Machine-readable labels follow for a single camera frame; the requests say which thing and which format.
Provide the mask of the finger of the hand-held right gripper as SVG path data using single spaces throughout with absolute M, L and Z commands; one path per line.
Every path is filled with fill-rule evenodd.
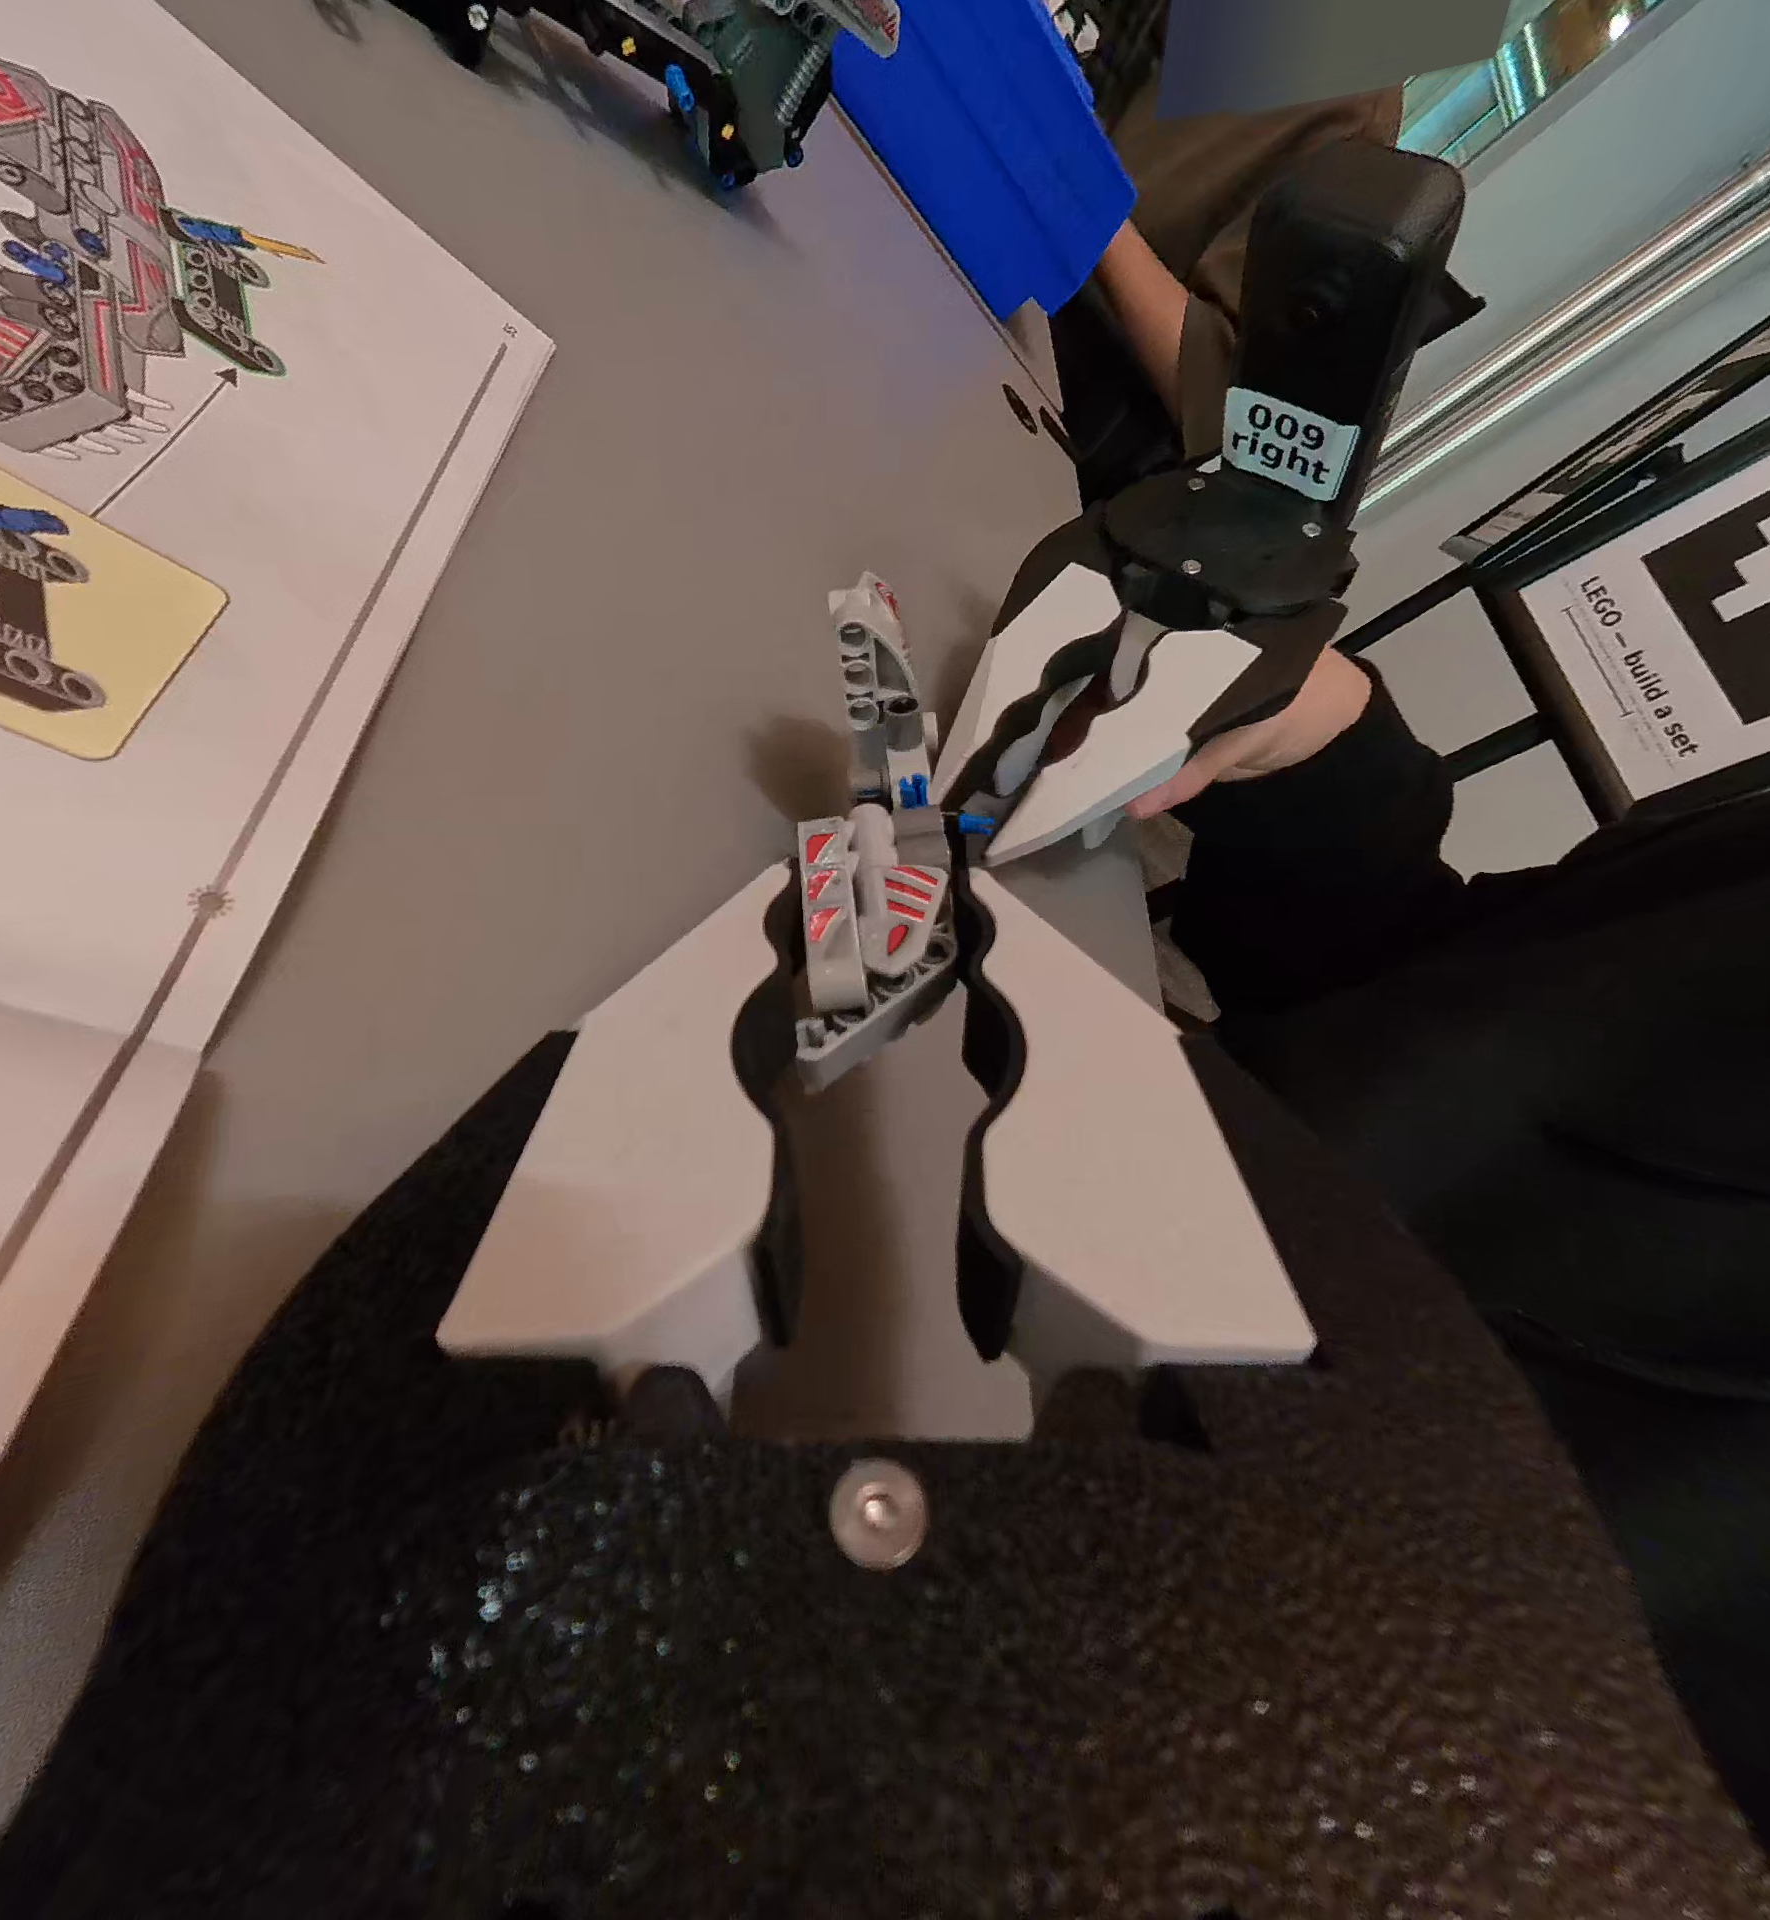
M 1130 694 L 1130 613 L 1107 573 L 1052 564 L 1015 581 L 946 733 L 932 798 L 1005 824 L 1023 782 Z M 1063 841 L 1105 841 L 1123 817 Z
M 1194 728 L 1259 661 L 1229 630 L 1166 632 L 1141 647 L 1137 690 L 1097 711 L 1077 746 L 1041 760 L 983 851 L 1000 868 L 1113 820 L 1194 754 Z

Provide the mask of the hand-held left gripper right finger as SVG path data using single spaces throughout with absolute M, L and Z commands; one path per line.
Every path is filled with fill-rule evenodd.
M 1316 1330 L 1181 1033 L 985 868 L 957 900 L 957 1298 L 1028 1373 L 1298 1365 Z

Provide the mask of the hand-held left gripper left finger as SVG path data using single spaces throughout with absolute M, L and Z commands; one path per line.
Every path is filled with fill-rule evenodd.
M 607 1373 L 730 1373 L 801 1309 L 778 1087 L 795 1063 L 798 879 L 774 864 L 594 1007 L 436 1340 Z

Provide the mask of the grey toy brick shark head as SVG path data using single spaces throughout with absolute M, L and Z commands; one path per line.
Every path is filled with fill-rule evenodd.
M 798 824 L 803 1091 L 825 1092 L 955 985 L 952 851 L 938 810 L 938 719 L 898 594 L 873 570 L 828 596 L 848 725 L 848 808 Z

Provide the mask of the person's right forearm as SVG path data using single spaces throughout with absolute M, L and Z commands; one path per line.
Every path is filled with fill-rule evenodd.
M 1360 664 L 1377 684 L 1336 742 L 1172 812 L 1189 854 L 1168 935 L 1221 1025 L 1377 976 L 1424 946 L 1462 897 L 1443 855 L 1455 815 L 1444 759 Z

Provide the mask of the person's right hand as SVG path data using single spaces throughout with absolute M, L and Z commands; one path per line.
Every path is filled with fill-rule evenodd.
M 1126 804 L 1123 813 L 1151 820 L 1211 785 L 1269 779 L 1313 759 L 1363 718 L 1375 684 L 1360 663 L 1323 650 L 1290 707 L 1215 733 L 1168 781 Z

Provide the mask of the metal railing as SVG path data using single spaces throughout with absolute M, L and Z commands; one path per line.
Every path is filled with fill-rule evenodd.
M 1632 253 L 1401 411 L 1363 494 L 1372 516 L 1645 326 L 1770 244 L 1770 149 Z

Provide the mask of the blue storage bin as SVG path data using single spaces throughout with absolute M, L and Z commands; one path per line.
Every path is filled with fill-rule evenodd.
M 898 51 L 844 35 L 833 94 L 998 319 L 1056 314 L 1138 202 L 1041 2 L 904 2 Z

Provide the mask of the white sign with black marker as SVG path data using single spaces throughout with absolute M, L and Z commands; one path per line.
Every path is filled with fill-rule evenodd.
M 1770 791 L 1770 454 L 1520 602 L 1610 815 Z

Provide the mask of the person's black hoodie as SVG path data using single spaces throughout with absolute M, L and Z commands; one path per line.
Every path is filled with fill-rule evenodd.
M 1219 1042 L 1522 1363 L 1770 1851 L 1770 792 L 1462 883 Z

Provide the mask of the black grey toy brick chassis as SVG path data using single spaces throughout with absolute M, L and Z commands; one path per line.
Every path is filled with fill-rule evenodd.
M 833 95 L 833 51 L 856 41 L 892 60 L 898 2 L 401 2 L 475 70 L 504 19 L 535 17 L 664 83 L 709 180 L 734 191 L 801 165 L 801 143 Z

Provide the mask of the toy brick instruction booklet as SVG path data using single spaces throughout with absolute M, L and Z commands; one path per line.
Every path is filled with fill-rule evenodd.
M 0 1461 L 550 341 L 160 4 L 0 4 Z

